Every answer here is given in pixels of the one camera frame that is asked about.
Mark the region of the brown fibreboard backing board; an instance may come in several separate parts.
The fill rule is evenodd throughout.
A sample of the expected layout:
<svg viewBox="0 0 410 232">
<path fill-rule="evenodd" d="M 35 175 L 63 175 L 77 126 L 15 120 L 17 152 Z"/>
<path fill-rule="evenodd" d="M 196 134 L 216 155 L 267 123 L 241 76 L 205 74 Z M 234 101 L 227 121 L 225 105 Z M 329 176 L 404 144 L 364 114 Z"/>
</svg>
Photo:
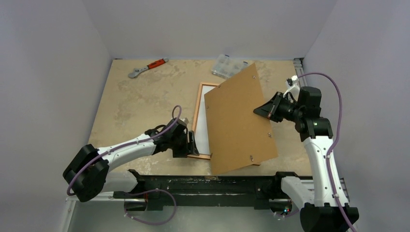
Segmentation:
<svg viewBox="0 0 410 232">
<path fill-rule="evenodd" d="M 253 110 L 266 103 L 255 64 L 204 95 L 213 175 L 275 159 L 270 120 Z"/>
</svg>

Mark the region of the photo print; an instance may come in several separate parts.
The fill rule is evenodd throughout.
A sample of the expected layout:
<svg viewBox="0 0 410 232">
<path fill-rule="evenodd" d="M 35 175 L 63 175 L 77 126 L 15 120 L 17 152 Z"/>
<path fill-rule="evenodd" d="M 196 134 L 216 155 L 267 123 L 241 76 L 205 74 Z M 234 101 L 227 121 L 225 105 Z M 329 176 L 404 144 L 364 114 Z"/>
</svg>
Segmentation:
<svg viewBox="0 0 410 232">
<path fill-rule="evenodd" d="M 205 157 L 205 159 L 210 159 L 211 156 L 206 122 L 205 94 L 217 86 L 218 84 L 200 83 L 192 123 L 197 149 L 200 156 Z"/>
</svg>

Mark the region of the orange wooden picture frame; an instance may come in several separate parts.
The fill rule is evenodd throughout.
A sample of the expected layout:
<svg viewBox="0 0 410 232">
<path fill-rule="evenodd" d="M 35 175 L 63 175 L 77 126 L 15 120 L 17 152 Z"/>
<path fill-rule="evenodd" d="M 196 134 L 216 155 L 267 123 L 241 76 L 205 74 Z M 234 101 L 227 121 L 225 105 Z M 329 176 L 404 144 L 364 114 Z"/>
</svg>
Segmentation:
<svg viewBox="0 0 410 232">
<path fill-rule="evenodd" d="M 192 127 L 198 158 L 208 160 L 219 173 L 260 165 L 253 149 L 261 143 L 246 143 L 256 142 L 261 132 L 269 131 L 267 123 L 252 112 L 263 100 L 260 84 L 229 84 L 223 89 L 201 83 Z"/>
</svg>

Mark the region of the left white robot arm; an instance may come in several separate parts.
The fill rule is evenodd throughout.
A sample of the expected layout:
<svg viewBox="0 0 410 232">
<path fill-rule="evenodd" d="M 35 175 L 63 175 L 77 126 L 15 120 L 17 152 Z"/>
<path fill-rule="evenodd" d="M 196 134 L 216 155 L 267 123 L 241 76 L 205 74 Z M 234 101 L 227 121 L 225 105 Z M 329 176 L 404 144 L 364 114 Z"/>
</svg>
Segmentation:
<svg viewBox="0 0 410 232">
<path fill-rule="evenodd" d="M 144 193 L 144 184 L 137 171 L 114 173 L 113 170 L 133 160 L 152 156 L 167 150 L 173 158 L 199 155 L 194 132 L 187 124 L 174 118 L 167 125 L 148 129 L 138 137 L 126 142 L 95 148 L 88 144 L 80 148 L 63 178 L 68 183 L 67 195 L 87 202 L 102 192 L 123 192 L 133 198 Z"/>
</svg>

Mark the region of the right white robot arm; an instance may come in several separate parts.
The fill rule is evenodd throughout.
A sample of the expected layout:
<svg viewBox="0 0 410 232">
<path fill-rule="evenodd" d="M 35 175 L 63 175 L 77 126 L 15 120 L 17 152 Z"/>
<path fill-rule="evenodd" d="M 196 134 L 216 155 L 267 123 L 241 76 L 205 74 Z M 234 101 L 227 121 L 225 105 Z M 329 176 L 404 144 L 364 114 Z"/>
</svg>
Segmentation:
<svg viewBox="0 0 410 232">
<path fill-rule="evenodd" d="M 359 218 L 338 177 L 333 149 L 336 144 L 330 121 L 322 117 L 322 93 L 315 87 L 302 87 L 295 100 L 289 92 L 277 92 L 267 103 L 253 112 L 274 122 L 295 123 L 295 129 L 308 154 L 314 190 L 308 190 L 296 176 L 273 181 L 272 192 L 290 197 L 300 212 L 300 222 L 306 232 L 346 232 L 353 230 Z"/>
</svg>

